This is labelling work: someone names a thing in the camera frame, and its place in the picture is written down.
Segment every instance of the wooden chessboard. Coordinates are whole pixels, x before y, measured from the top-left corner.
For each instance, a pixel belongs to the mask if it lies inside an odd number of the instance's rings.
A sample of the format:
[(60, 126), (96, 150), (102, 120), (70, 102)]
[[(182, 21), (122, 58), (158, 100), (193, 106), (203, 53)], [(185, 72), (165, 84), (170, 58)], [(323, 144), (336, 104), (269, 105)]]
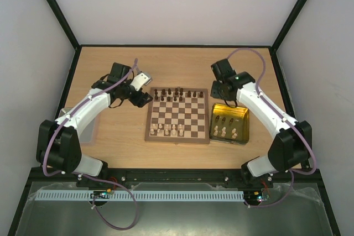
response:
[[(161, 100), (163, 89), (166, 92)], [(170, 88), (171, 95), (168, 94), (168, 89), (168, 87), (151, 88), (150, 95), (154, 99), (149, 103), (145, 141), (208, 144), (208, 90), (205, 88), (183, 88), (181, 93), (178, 88), (176, 96), (175, 88)], [(174, 136), (171, 133), (173, 125), (176, 130)]]

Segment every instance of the purple cable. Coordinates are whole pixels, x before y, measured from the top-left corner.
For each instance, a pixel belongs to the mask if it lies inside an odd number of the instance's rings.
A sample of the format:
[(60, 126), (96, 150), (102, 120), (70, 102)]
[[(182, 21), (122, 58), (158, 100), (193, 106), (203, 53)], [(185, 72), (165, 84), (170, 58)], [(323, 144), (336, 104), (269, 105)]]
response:
[[(132, 68), (129, 70), (129, 72), (128, 72), (125, 76), (123, 76), (118, 82), (116, 82), (116, 83), (113, 84), (112, 86), (106, 88), (105, 90), (95, 93), (94, 95), (92, 95), (92, 98), (95, 98), (95, 97), (97, 97), (97, 96), (99, 96), (99, 95), (101, 95), (101, 94), (103, 94), (103, 93), (105, 93), (105, 92), (107, 92), (107, 91), (109, 91), (109, 90), (111, 90), (111, 89), (117, 87), (119, 84), (121, 84), (124, 80), (126, 80), (126, 79), (128, 78), (128, 76), (133, 72), (133, 70), (137, 67), (137, 65), (138, 65), (138, 59), (135, 58), (134, 65), (132, 66)], [(83, 100), (80, 104), (78, 104), (78, 105), (76, 106), (76, 108), (71, 111), (70, 116), (73, 116), (73, 115), (74, 115), (82, 106), (84, 106), (88, 101), (90, 101), (90, 99), (89, 99), (89, 98), (86, 98), (86, 99)], [(52, 145), (53, 145), (53, 142), (54, 142), (56, 136), (58, 135), (59, 131), (62, 129), (62, 127), (64, 126), (64, 124), (65, 124), (68, 120), (69, 120), (68, 118), (65, 118), (65, 119), (63, 120), (63, 122), (62, 122), (61, 124), (59, 124), (58, 128), (54, 131), (54, 134), (53, 134), (53, 136), (51, 137), (51, 139), (50, 139), (50, 141), (49, 141), (49, 143), (48, 143), (48, 146), (47, 146), (47, 148), (46, 148), (46, 151), (45, 151), (45, 154), (44, 154), (44, 159), (43, 159), (43, 166), (42, 166), (42, 167), (43, 167), (43, 174), (44, 174), (45, 176), (47, 176), (47, 177), (56, 175), (56, 174), (58, 174), (58, 173), (61, 172), (61, 171), (58, 170), (58, 171), (54, 171), (54, 172), (52, 172), (52, 173), (49, 174), (49, 173), (47, 172), (47, 168), (46, 168), (46, 167), (47, 167), (47, 162), (48, 162), (48, 156), (49, 156), (51, 147), (52, 147)]]
[[(267, 101), (267, 99), (266, 99), (264, 96), (259, 95), (259, 94), (260, 94), (260, 91), (259, 91), (259, 83), (261, 82), (261, 80), (262, 80), (262, 78), (263, 78), (263, 76), (264, 76), (264, 74), (265, 74), (265, 72), (266, 72), (266, 70), (265, 70), (265, 69), (266, 69), (266, 68), (265, 68), (265, 67), (266, 67), (266, 61), (265, 61), (264, 57), (260, 54), (260, 52), (258, 52), (258, 51), (256, 51), (256, 50), (253, 50), (253, 49), (251, 49), (251, 48), (238, 48), (238, 49), (236, 49), (235, 51), (233, 51), (231, 54), (229, 54), (229, 56), (227, 57), (227, 59), (229, 59), (234, 53), (236, 53), (236, 52), (238, 52), (238, 51), (242, 51), (242, 50), (251, 51), (251, 52), (255, 53), (256, 55), (258, 55), (258, 57), (261, 59), (261, 61), (262, 61), (262, 63), (263, 63), (263, 71), (262, 71), (261, 75), (259, 76), (259, 78), (258, 78), (258, 80), (257, 80), (257, 82), (256, 82), (256, 91), (257, 91), (257, 94), (258, 94), (258, 96), (262, 99), (262, 101), (263, 101), (270, 109), (272, 109), (272, 111), (273, 111), (274, 113), (276, 113), (276, 115), (277, 115), (280, 119), (283, 119), (284, 116), (283, 116), (280, 112), (278, 112), (278, 110), (275, 109), (275, 108), (271, 105), (271, 103), (269, 103), (269, 102)], [(311, 158), (312, 158), (312, 160), (313, 160), (313, 163), (314, 163), (314, 166), (313, 166), (313, 168), (312, 168), (310, 171), (301, 171), (301, 170), (297, 170), (297, 169), (292, 169), (292, 171), (297, 172), (297, 173), (299, 173), (299, 174), (303, 174), (303, 175), (311, 175), (311, 174), (313, 174), (313, 173), (316, 171), (316, 169), (317, 169), (317, 161), (316, 161), (315, 154), (313, 153), (313, 151), (312, 151), (312, 149), (311, 149), (309, 143), (306, 141), (306, 139), (303, 137), (303, 135), (301, 135), (301, 133), (296, 129), (296, 127), (294, 127), (294, 126), (291, 124), (291, 122), (289, 122), (288, 120), (286, 120), (285, 122), (286, 122), (286, 124), (287, 124), (288, 126), (291, 127), (291, 129), (296, 133), (296, 135), (298, 135), (298, 137), (299, 137), (299, 138), (301, 139), (301, 141), (304, 143), (304, 145), (305, 145), (305, 147), (307, 148), (307, 150), (308, 150), (308, 152), (309, 152), (309, 154), (310, 154), (310, 156), (311, 156)]]
[(244, 201), (245, 205), (249, 208), (263, 208), (263, 207), (272, 207), (272, 206), (275, 206), (279, 203), (281, 203), (291, 192), (291, 188), (293, 188), (293, 185), (294, 185), (294, 173), (292, 170), (289, 170), (290, 174), (291, 174), (291, 183), (290, 183), (290, 186), (289, 186), (289, 190), (286, 192), (286, 194), (281, 198), (279, 199), (278, 201), (274, 202), (274, 203), (271, 203), (271, 204), (265, 204), (264, 206), (251, 206), (250, 204), (248, 204), (246, 202), (246, 200)]
[(98, 196), (95, 196), (95, 197), (93, 198), (93, 200), (92, 200), (93, 208), (95, 209), (95, 211), (97, 212), (97, 214), (100, 216), (100, 218), (102, 219), (102, 221), (103, 221), (107, 226), (109, 226), (109, 227), (112, 228), (112, 229), (116, 229), (116, 230), (127, 230), (127, 229), (133, 228), (133, 227), (137, 224), (138, 219), (139, 219), (139, 206), (138, 206), (138, 202), (137, 202), (137, 200), (135, 199), (133, 193), (132, 193), (129, 189), (125, 188), (123, 185), (121, 185), (121, 184), (119, 184), (119, 183), (117, 183), (117, 182), (112, 182), (112, 181), (107, 181), (107, 180), (103, 180), (103, 179), (94, 178), (94, 177), (92, 177), (92, 176), (90, 176), (90, 175), (87, 175), (87, 174), (83, 174), (83, 176), (86, 177), (86, 178), (89, 178), (89, 179), (91, 179), (91, 180), (93, 180), (93, 181), (96, 181), (96, 182), (105, 182), (105, 183), (110, 183), (111, 185), (119, 186), (120, 188), (122, 188), (122, 189), (124, 189), (125, 191), (127, 191), (127, 192), (130, 194), (132, 200), (134, 201), (134, 204), (135, 204), (135, 217), (134, 217), (134, 220), (133, 220), (132, 224), (130, 224), (129, 226), (127, 226), (127, 227), (125, 227), (125, 228), (121, 228), (121, 227), (116, 227), (116, 226), (114, 226), (113, 224), (111, 224), (110, 222), (108, 222), (108, 221), (103, 217), (103, 215), (101, 214), (101, 212), (99, 212), (98, 208), (95, 206), (95, 200), (96, 200), (97, 197), (98, 197)]

